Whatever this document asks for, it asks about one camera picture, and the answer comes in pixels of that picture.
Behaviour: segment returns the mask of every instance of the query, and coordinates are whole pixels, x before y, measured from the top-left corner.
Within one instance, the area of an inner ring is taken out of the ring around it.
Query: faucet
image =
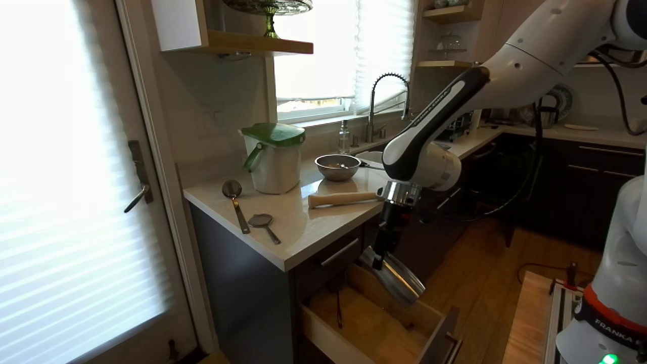
[[[387,77],[397,77],[404,83],[406,87],[406,99],[404,99],[404,108],[403,108],[403,114],[400,119],[406,119],[408,117],[408,94],[410,94],[410,89],[408,89],[408,81],[404,77],[400,77],[399,73],[384,73],[381,74],[374,83],[373,83],[373,89],[370,89],[370,104],[368,104],[368,119],[367,119],[367,142],[373,142],[376,138],[376,124],[374,124],[374,117],[376,117],[376,87],[382,79]]]

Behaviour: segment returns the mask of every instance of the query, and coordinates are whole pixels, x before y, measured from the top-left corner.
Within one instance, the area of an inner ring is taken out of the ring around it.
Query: open drawer
[[[408,307],[356,264],[336,290],[319,290],[301,305],[301,332],[332,361],[456,361],[461,340],[452,329],[457,310],[442,314],[416,301]]]

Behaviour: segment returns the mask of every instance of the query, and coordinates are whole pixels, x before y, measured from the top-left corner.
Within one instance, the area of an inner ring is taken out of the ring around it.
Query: white countertop
[[[251,227],[249,234],[240,232],[230,200],[220,193],[224,178],[185,187],[185,197],[277,269],[289,271],[382,210],[381,200],[310,210],[310,193],[376,191],[389,178],[384,169],[361,167],[351,181],[319,179],[287,193],[260,193],[249,178],[238,176],[235,179],[243,184],[243,195],[238,197],[243,213],[246,219],[262,212],[273,213],[272,231],[280,234],[282,244],[276,244],[265,228]]]
[[[469,136],[463,136],[456,144],[452,144],[449,152],[454,152],[460,157],[465,157],[502,133],[535,136],[535,129],[516,124],[500,124],[496,129],[477,128]],[[557,124],[545,129],[545,138],[635,149],[646,147],[646,138],[631,138],[622,131],[571,129]],[[272,242],[265,228],[251,228],[251,234],[240,232],[230,200],[226,200],[220,193],[224,178],[189,185],[185,187],[185,197],[203,212],[206,212],[210,219],[214,219],[218,225],[223,225],[226,231],[230,231],[253,250],[272,261],[277,269],[289,271],[305,259],[310,259],[312,254],[316,254],[318,250],[321,250],[324,246],[327,246],[330,242],[334,242],[336,239],[351,232],[352,228],[381,213],[382,210],[381,200],[308,210],[310,193],[376,191],[387,184],[389,176],[384,174],[384,169],[361,167],[351,181],[318,179],[280,195],[255,191],[246,176],[237,176],[235,179],[243,184],[243,195],[238,197],[238,201],[244,216],[251,219],[260,212],[273,213],[276,220],[272,228],[284,241],[282,244]]]

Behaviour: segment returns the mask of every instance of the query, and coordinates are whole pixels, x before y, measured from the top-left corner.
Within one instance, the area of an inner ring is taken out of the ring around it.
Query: door
[[[114,0],[9,2],[0,41],[2,361],[182,357],[194,324]]]

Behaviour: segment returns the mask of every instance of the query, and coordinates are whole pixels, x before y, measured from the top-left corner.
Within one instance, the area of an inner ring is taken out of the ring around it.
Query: bottle
[[[340,153],[351,153],[351,142],[347,120],[344,119],[340,124]]]

